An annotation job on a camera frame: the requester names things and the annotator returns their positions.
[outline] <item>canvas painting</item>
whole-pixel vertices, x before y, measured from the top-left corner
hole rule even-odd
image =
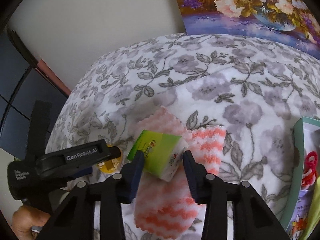
[[[320,59],[320,25],[302,0],[177,0],[188,35],[277,41]]]

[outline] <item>wall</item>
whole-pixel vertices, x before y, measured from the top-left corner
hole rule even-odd
[[[23,0],[9,25],[70,89],[103,54],[184,31],[175,0]]]
[[[13,213],[22,205],[19,200],[14,200],[8,188],[7,166],[13,161],[13,156],[0,148],[0,209],[9,225]]]

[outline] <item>striped towel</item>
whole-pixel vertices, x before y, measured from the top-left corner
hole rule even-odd
[[[136,137],[142,130],[181,135],[189,145],[196,162],[207,171],[218,174],[226,130],[215,126],[187,130],[173,114],[162,107],[137,124]],[[183,166],[170,182],[143,173],[137,192],[134,220],[136,227],[164,239],[176,239],[187,230],[200,210],[190,195]]]

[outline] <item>finger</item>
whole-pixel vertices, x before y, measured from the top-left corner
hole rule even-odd
[[[21,206],[12,217],[12,230],[19,240],[33,240],[31,227],[43,227],[50,215],[30,206]]]

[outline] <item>yellow object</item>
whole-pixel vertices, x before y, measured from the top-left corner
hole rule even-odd
[[[315,229],[316,225],[320,221],[320,177],[317,179],[315,183],[315,190],[313,192],[313,198],[309,210],[308,215],[308,224],[306,230],[304,230],[303,234],[299,238],[299,240],[306,240],[312,233],[313,229]]]
[[[113,172],[117,171],[118,168],[120,167],[121,160],[122,160],[122,152],[121,152],[120,157],[112,159],[110,161],[99,163],[98,167],[99,167],[100,171],[102,171],[104,173],[113,173]]]

